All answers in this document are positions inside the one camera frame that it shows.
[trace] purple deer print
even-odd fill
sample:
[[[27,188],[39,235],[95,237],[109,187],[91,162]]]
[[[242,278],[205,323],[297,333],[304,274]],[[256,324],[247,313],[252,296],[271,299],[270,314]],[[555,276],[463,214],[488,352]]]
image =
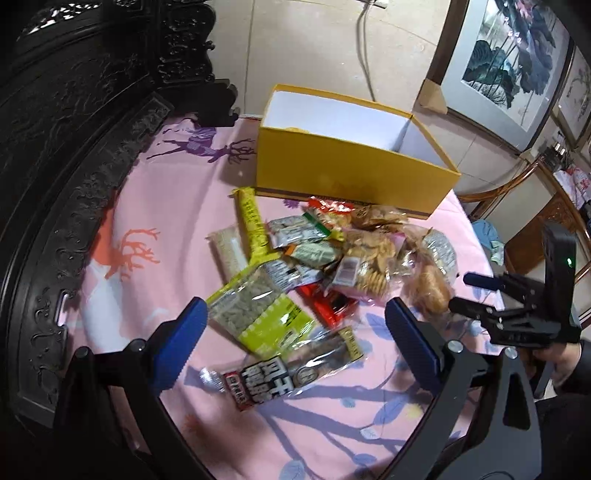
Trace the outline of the purple deer print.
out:
[[[156,153],[147,157],[146,160],[159,157],[160,155],[185,151],[200,157],[211,157],[207,161],[208,163],[214,163],[226,155],[228,156],[229,163],[240,163],[243,160],[249,160],[256,154],[256,151],[253,148],[255,141],[251,138],[232,142],[223,148],[212,148],[213,137],[216,135],[216,129],[214,127],[196,128],[189,130],[189,132],[191,132],[192,135],[187,141],[163,140],[163,143],[176,145],[177,148],[162,153]]]

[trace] power socket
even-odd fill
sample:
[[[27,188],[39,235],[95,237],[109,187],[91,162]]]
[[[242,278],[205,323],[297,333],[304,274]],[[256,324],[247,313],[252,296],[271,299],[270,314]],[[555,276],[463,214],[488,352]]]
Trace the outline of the power socket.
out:
[[[360,2],[367,3],[369,0],[359,0]],[[380,8],[388,8],[388,3],[390,0],[376,0],[374,5]]]

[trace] orange deer print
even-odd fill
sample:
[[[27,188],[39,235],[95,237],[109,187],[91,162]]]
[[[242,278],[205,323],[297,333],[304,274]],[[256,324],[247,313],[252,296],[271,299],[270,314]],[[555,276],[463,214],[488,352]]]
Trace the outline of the orange deer print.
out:
[[[160,232],[155,228],[150,230],[145,229],[130,229],[125,232],[121,238],[121,242],[112,245],[113,238],[113,208],[105,212],[105,218],[100,225],[99,231],[96,234],[95,242],[92,246],[91,257],[101,265],[110,266],[109,271],[105,274],[105,279],[111,278],[115,273],[121,269],[121,279],[130,278],[130,273],[134,268],[143,268],[144,266],[134,262],[135,258],[142,258],[150,263],[159,264],[160,260],[154,258],[154,252],[144,242],[130,239],[130,236],[148,235],[154,240],[158,240]]]

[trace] picture frame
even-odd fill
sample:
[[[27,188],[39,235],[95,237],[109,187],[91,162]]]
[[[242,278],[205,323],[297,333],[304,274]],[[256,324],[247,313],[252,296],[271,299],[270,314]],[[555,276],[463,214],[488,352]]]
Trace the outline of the picture frame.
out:
[[[570,59],[564,89],[553,108],[553,116],[569,147],[582,147],[591,134],[591,67],[576,47]]]
[[[452,0],[427,77],[441,85],[452,115],[520,153],[563,91],[574,42],[540,0],[525,13],[517,3]],[[516,15],[527,18],[519,23]]]

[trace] metal screw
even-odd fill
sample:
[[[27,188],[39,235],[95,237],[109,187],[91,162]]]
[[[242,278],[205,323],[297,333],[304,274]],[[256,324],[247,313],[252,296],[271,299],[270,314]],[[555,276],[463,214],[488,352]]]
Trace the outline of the metal screw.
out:
[[[86,355],[88,355],[88,352],[90,352],[90,349],[87,346],[81,346],[80,348],[76,349],[74,355],[76,358],[84,358]]]
[[[146,347],[146,341],[143,338],[136,338],[129,343],[129,349],[133,352],[141,352]]]
[[[508,356],[509,358],[517,358],[517,349],[513,346],[508,346],[507,348],[505,348],[505,355]]]
[[[454,353],[460,353],[462,350],[464,350],[464,346],[458,340],[450,340],[447,343],[447,348],[449,348]]]

